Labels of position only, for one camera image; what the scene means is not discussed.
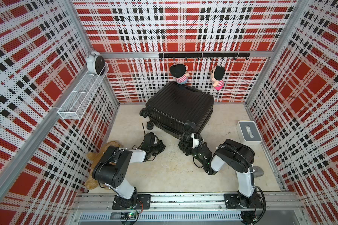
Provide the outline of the black hard-shell suitcase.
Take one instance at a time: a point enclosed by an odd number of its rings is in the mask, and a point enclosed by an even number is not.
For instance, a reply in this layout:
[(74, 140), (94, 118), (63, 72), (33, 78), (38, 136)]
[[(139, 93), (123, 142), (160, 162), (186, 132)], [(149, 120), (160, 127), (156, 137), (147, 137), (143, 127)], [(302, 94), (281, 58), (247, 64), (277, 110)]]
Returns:
[(184, 133), (201, 133), (214, 107), (213, 96), (177, 82), (169, 82), (141, 109), (140, 116), (180, 139)]

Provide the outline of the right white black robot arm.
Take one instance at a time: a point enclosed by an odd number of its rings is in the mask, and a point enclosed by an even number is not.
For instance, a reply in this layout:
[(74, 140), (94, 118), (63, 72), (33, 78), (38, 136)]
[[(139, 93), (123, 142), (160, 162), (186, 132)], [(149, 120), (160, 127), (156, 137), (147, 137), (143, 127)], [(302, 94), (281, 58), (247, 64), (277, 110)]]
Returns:
[(236, 204), (243, 208), (258, 205), (259, 187), (254, 184), (254, 156), (255, 152), (232, 139), (226, 139), (220, 144), (214, 154), (209, 150), (199, 133), (183, 133), (179, 138), (178, 147), (186, 155), (191, 155), (193, 162), (198, 161), (206, 174), (215, 175), (227, 164), (236, 171), (238, 179), (238, 195)]

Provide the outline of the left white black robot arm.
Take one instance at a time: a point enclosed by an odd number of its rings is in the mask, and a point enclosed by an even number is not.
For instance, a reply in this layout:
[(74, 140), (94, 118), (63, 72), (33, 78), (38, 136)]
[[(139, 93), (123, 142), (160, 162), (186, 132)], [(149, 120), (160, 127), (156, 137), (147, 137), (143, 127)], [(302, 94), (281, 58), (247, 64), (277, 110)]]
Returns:
[(130, 164), (145, 163), (165, 150), (162, 140), (153, 133), (145, 133), (142, 143), (137, 147), (120, 148), (109, 145), (92, 172), (92, 178), (98, 181), (101, 188), (109, 187), (116, 193), (116, 204), (122, 208), (142, 208), (144, 204), (139, 200), (138, 190), (126, 179)]

